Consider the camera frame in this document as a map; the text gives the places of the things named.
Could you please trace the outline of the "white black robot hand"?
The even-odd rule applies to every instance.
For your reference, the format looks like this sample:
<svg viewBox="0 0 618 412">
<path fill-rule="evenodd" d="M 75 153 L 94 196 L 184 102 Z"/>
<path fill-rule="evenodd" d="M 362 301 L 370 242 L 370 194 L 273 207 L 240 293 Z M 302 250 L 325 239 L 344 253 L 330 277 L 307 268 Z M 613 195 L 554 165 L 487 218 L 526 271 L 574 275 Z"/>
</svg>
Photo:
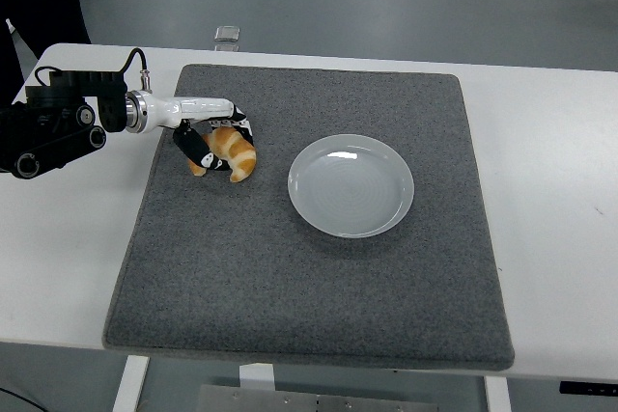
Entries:
<svg viewBox="0 0 618 412">
<path fill-rule="evenodd" d="M 157 126 L 172 129 L 173 142 L 199 168 L 226 171 L 231 165 L 191 127 L 193 123 L 207 122 L 210 135 L 218 128 L 230 127 L 245 141 L 253 143 L 249 120 L 228 99 L 186 96 L 161 99 L 145 91 L 135 91 L 132 98 L 138 119 L 131 130 L 144 132 Z"/>
</svg>

